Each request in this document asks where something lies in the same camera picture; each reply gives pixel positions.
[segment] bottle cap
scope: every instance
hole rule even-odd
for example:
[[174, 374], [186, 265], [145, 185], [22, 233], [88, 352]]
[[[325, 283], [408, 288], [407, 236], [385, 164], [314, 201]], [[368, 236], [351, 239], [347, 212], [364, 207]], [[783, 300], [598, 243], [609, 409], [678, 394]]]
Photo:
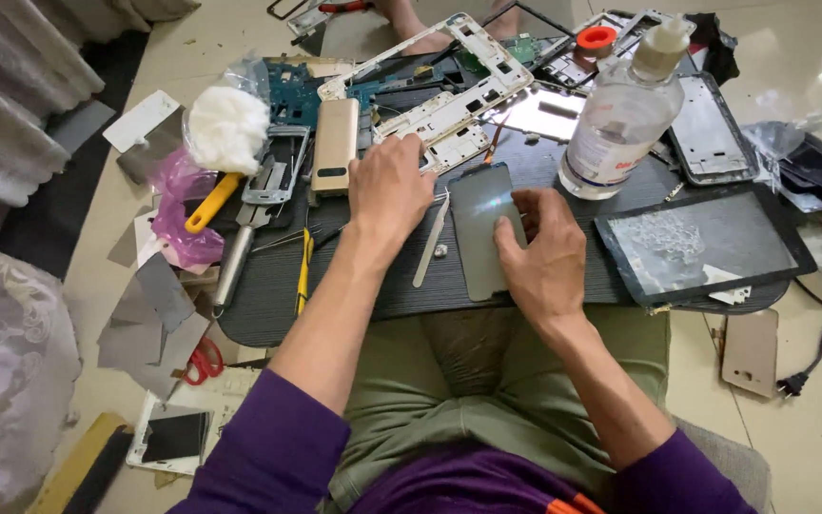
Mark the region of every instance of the bottle cap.
[[668, 78], [690, 46], [694, 30], [696, 24], [682, 14], [649, 29], [633, 55], [633, 69], [652, 79]]

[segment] gray film sheet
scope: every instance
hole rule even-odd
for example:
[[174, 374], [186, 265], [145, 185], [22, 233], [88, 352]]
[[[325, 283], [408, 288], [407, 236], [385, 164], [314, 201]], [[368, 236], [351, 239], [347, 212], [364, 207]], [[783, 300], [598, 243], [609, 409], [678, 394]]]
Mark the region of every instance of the gray film sheet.
[[611, 219], [610, 225], [647, 295], [726, 280], [707, 275], [704, 265], [741, 277], [797, 265], [753, 192]]
[[450, 181], [449, 189], [465, 286], [473, 302], [482, 302], [494, 293], [507, 290], [493, 242], [496, 220], [507, 216], [519, 246], [528, 245], [519, 209], [512, 203], [509, 169], [506, 165], [496, 165], [474, 171]]

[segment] scissors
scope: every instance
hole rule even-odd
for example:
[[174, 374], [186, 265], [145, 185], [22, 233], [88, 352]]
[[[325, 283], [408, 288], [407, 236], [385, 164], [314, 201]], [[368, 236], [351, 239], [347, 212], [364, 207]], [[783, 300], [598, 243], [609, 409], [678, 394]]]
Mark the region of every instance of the scissors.
[[[212, 362], [209, 353], [214, 353], [216, 363]], [[183, 375], [183, 380], [189, 385], [199, 385], [209, 377], [214, 378], [220, 375], [221, 371], [224, 370], [224, 359], [221, 357], [220, 350], [217, 349], [214, 341], [205, 336], [202, 336], [195, 351], [192, 352], [192, 356], [189, 357], [189, 364], [192, 364], [192, 367], [187, 368], [186, 375]], [[194, 379], [189, 376], [189, 371], [192, 368], [195, 368], [198, 372]]]

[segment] purple shirt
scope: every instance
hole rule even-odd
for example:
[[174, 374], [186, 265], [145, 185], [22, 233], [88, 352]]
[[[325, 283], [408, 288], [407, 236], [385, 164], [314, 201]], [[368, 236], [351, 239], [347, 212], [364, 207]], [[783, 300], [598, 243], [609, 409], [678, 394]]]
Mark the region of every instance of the purple shirt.
[[[338, 415], [265, 369], [173, 514], [310, 513], [350, 429]], [[624, 511], [755, 514], [734, 485], [678, 431], [614, 475]], [[474, 441], [442, 445], [380, 476], [349, 513], [543, 513], [577, 491], [542, 467]]]

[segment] black cable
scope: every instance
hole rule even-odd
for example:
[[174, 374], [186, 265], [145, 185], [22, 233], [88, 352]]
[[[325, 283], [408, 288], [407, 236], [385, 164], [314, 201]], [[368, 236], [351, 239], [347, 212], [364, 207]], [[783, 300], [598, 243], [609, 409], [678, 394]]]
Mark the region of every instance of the black cable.
[[[803, 289], [804, 292], [807, 293], [807, 295], [809, 297], [811, 297], [812, 300], [814, 300], [815, 302], [817, 302], [818, 304], [820, 304], [822, 306], [822, 299], [820, 297], [818, 297], [817, 295], [815, 295], [813, 291], [808, 289], [807, 286], [802, 284], [800, 280], [795, 278], [794, 283], [798, 284], [798, 287]], [[816, 348], [816, 357], [814, 357], [814, 361], [810, 363], [810, 366], [805, 368], [804, 371], [794, 373], [794, 375], [792, 375], [791, 377], [788, 377], [787, 379], [782, 379], [782, 380], [778, 380], [778, 381], [775, 382], [775, 385], [779, 388], [780, 392], [787, 393], [787, 394], [785, 394], [785, 398], [788, 398], [790, 396], [801, 396], [801, 390], [804, 389], [805, 382], [810, 377], [811, 372], [814, 371], [814, 368], [816, 368], [816, 365], [820, 363], [821, 359], [822, 359], [822, 332], [820, 334], [820, 342], [819, 342], [819, 344], [817, 345], [817, 348]]]

